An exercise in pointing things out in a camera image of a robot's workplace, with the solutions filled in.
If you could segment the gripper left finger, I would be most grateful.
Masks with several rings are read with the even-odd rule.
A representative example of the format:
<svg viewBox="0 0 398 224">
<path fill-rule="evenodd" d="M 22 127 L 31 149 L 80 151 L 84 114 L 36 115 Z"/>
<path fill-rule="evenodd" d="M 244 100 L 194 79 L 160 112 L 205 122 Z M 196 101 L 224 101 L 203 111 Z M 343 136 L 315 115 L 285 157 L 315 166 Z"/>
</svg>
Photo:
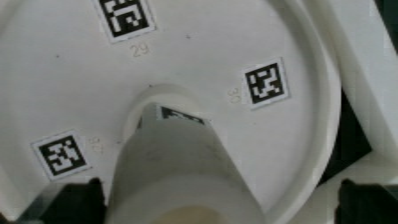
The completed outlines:
<svg viewBox="0 0 398 224">
<path fill-rule="evenodd" d="M 105 213 L 104 185 L 93 178 L 43 191 L 17 224 L 105 224 Z"/>
</svg>

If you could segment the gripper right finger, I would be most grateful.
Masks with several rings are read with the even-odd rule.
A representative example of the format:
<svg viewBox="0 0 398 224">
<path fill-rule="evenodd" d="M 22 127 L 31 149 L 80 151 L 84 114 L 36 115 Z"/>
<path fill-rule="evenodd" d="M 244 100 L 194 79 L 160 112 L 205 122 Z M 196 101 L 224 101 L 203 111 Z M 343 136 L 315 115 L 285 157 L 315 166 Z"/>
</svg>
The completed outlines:
<svg viewBox="0 0 398 224">
<path fill-rule="evenodd" d="M 398 184 L 342 181 L 335 224 L 398 224 Z"/>
</svg>

